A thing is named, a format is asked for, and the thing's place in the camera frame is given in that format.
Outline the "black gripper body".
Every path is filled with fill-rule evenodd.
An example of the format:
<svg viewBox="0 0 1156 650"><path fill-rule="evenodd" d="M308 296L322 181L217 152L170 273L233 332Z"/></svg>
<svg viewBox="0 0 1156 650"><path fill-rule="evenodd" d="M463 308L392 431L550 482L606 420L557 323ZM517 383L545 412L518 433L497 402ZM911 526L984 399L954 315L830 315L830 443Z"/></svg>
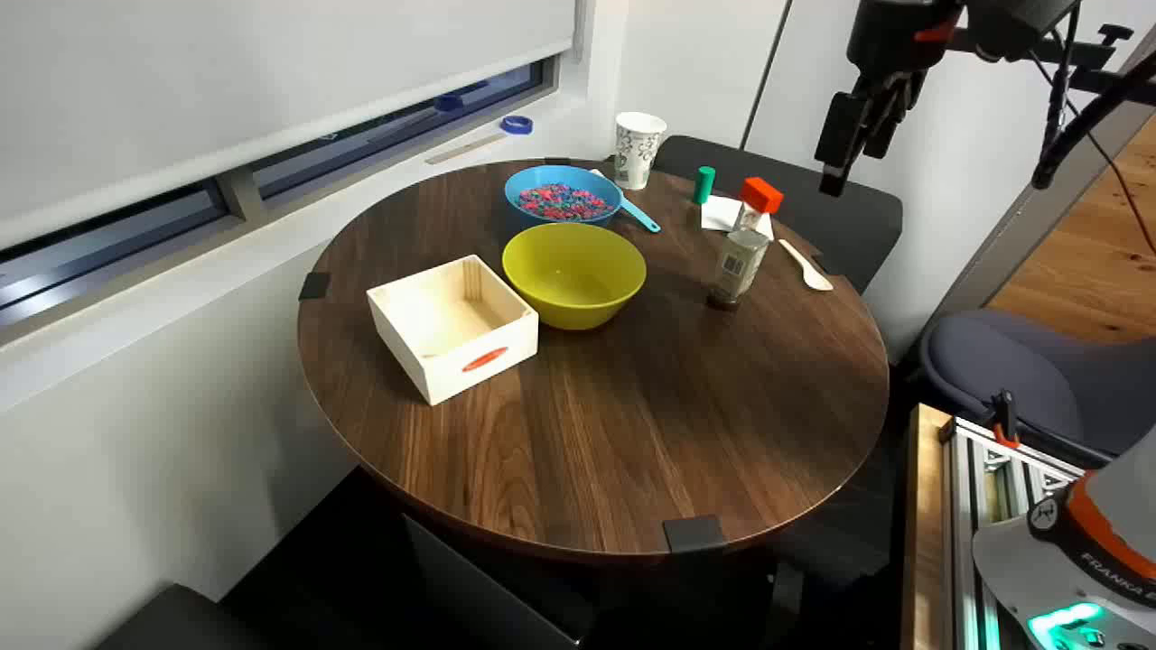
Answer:
<svg viewBox="0 0 1156 650"><path fill-rule="evenodd" d="M844 57L857 82L828 105L815 158L881 158L915 110L923 74L946 54L960 0L860 0Z"/></svg>

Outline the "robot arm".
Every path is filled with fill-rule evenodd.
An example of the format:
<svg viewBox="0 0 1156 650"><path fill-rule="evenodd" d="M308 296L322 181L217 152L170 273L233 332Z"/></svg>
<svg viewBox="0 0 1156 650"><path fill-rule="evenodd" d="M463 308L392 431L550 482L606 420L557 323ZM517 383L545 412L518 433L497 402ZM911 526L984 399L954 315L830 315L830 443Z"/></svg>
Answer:
<svg viewBox="0 0 1156 650"><path fill-rule="evenodd" d="M815 140L818 190L839 194L860 155L881 158L948 46L984 63L1036 51L1077 0L860 0L844 57L857 82L839 89Z"/></svg>

